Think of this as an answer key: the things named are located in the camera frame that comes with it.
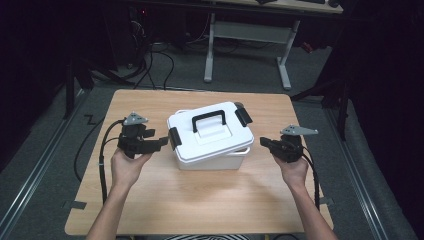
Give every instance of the person's left hand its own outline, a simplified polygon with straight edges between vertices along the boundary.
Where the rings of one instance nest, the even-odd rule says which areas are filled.
[[[125,155],[123,150],[117,148],[111,159],[112,186],[130,189],[137,182],[143,165],[150,157],[152,157],[152,153],[131,159]]]

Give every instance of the forearm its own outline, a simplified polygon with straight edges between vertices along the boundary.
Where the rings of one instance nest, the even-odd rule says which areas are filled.
[[[129,188],[112,187],[87,239],[115,239]]]
[[[290,188],[290,191],[293,194],[297,210],[302,220],[306,238],[308,240],[337,239],[333,230],[316,208],[306,188]]]

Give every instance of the black handle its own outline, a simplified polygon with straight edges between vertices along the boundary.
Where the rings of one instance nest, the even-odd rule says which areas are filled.
[[[210,118],[210,117],[217,116],[217,115],[221,115],[221,117],[222,117],[222,125],[226,125],[227,122],[225,121],[225,112],[224,112],[224,110],[218,110],[218,111],[214,111],[214,112],[209,112],[209,113],[197,115],[197,116],[195,116],[195,117],[193,117],[191,119],[191,121],[193,123],[193,133],[197,133],[196,122],[198,120],[205,119],[205,118]]]

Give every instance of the hand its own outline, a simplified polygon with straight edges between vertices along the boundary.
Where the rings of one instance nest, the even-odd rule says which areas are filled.
[[[275,156],[274,160],[281,168],[283,180],[291,189],[305,187],[306,173],[308,172],[308,162],[304,158],[300,158],[296,162],[287,163]]]
[[[123,150],[117,148],[111,159],[112,187],[124,187],[129,190],[137,182],[143,165],[151,156],[152,153],[149,153],[131,159],[125,155]]]

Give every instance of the person's right hand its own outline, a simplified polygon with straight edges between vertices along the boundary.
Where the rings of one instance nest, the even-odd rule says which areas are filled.
[[[281,168],[283,180],[291,189],[305,187],[306,173],[308,172],[308,162],[304,158],[300,158],[296,162],[287,163],[277,157],[274,157],[275,162]]]

